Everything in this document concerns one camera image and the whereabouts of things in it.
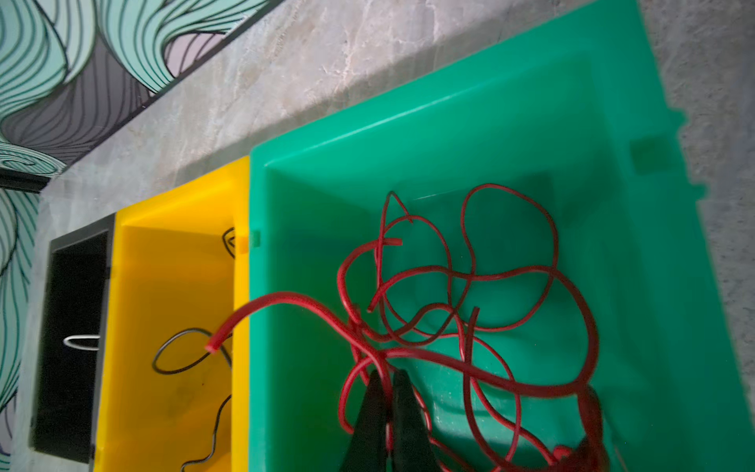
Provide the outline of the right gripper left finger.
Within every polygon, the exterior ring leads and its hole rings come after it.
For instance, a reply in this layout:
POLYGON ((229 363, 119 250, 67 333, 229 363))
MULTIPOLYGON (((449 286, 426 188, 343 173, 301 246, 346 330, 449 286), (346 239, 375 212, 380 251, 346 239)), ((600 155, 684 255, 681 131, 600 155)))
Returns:
POLYGON ((373 372, 340 472, 387 471, 388 406, 381 377, 373 372))

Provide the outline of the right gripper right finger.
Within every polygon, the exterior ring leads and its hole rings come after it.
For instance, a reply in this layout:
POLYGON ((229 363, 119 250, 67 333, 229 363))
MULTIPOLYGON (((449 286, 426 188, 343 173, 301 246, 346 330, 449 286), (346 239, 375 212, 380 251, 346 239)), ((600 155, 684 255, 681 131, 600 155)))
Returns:
POLYGON ((397 370, 392 386, 392 470, 441 472, 408 373, 397 370))

